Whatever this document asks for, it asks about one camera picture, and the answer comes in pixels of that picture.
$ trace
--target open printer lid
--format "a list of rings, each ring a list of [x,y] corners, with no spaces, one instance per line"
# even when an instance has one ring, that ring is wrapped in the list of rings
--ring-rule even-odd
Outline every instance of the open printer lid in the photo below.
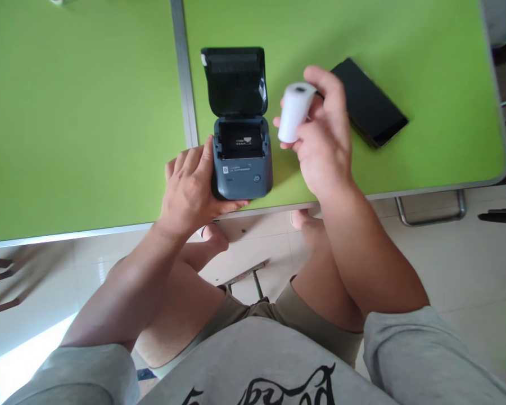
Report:
[[[248,118],[266,113],[264,49],[204,48],[201,58],[216,116]]]

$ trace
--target paper roll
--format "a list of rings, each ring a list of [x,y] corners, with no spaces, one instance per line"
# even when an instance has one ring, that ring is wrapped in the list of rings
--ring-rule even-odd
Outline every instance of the paper roll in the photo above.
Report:
[[[281,125],[277,137],[281,142],[294,143],[298,140],[298,125],[308,117],[309,107],[317,89],[309,83],[293,83],[287,86],[283,96]]]

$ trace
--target khaki shorts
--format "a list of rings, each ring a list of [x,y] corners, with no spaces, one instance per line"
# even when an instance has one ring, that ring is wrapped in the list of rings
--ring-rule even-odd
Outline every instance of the khaki shorts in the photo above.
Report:
[[[199,343],[227,326],[252,316],[269,318],[281,325],[292,328],[329,350],[351,367],[355,367],[356,356],[364,334],[339,329],[320,315],[317,315],[298,296],[290,282],[275,303],[269,303],[267,298],[264,298],[253,305],[242,304],[232,296],[225,286],[219,286],[219,288],[226,292],[225,298],[204,328],[169,363],[151,369],[159,379],[162,379],[176,367]]]

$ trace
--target metal table frame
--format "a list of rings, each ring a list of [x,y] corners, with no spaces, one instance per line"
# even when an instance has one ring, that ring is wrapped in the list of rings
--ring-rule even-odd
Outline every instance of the metal table frame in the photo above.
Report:
[[[198,146],[198,138],[197,138],[197,123],[195,118],[195,105],[193,102],[193,87],[191,83],[191,71],[189,69],[189,53],[187,46],[187,32],[186,32],[186,21],[184,18],[184,10],[183,10],[183,0],[170,0],[171,12],[173,18],[173,27],[174,27],[174,41],[176,46],[176,54],[178,61],[178,72],[179,72],[179,82],[180,82],[180,92],[182,97],[182,113],[184,119],[184,128],[186,132],[186,145],[188,148]],[[483,24],[483,33],[485,41],[489,41],[487,37],[487,30],[485,26],[484,19],[484,11],[482,9],[482,24]],[[498,114],[501,117],[501,122],[503,122],[502,115],[502,106],[500,103],[500,93],[498,89],[498,84],[496,82],[496,77],[494,76],[494,64],[493,58],[491,54],[489,54],[489,61],[492,67],[492,79],[495,83],[495,89],[497,98],[499,100],[498,103]],[[506,128],[502,127],[502,138],[503,138],[503,149],[504,156],[506,162]],[[380,194],[371,194],[368,195],[368,200],[379,200],[386,198],[396,198],[403,197],[415,194],[425,194],[439,191],[451,191],[451,190],[461,190],[465,188],[472,187],[485,187],[492,186],[499,181],[501,181],[506,176],[506,165],[502,172],[502,174],[494,179],[481,181],[481,182],[473,182],[473,183],[461,183],[461,184],[449,184],[447,186],[439,186],[439,187],[427,187],[427,188],[419,188],[416,190],[404,190],[404,191],[395,191],[388,193],[380,193]],[[261,208],[255,210],[247,210],[247,211],[238,211],[234,213],[229,213],[222,215],[219,219],[227,219],[227,218],[237,218],[237,217],[248,217],[251,215],[261,215],[261,214],[270,214],[281,211],[289,211],[295,209],[303,209],[303,208],[313,208],[318,206],[318,202],[307,202],[303,204],[292,204],[292,205],[284,205],[284,206],[275,206],[269,208]],[[20,246],[20,245],[29,245],[29,244],[37,244],[43,242],[52,242],[52,241],[60,241],[60,240],[69,240],[69,239],[78,239],[82,237],[88,236],[98,236],[98,235],[108,235],[111,233],[120,233],[120,232],[132,232],[132,231],[141,231],[147,230],[152,226],[152,223],[144,223],[138,225],[129,225],[129,226],[121,226],[114,228],[105,228],[105,229],[93,229],[90,231],[81,231],[81,232],[70,232],[70,233],[61,233],[56,235],[49,236],[37,236],[30,238],[22,238],[22,239],[13,239],[8,241],[0,241],[0,248],[8,247],[8,246]]]

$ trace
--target black smartphone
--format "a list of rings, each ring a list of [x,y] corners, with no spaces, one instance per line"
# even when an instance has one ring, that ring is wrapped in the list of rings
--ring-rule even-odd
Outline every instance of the black smartphone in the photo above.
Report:
[[[351,124],[371,147],[384,146],[408,124],[406,116],[351,58],[332,72],[345,85]]]

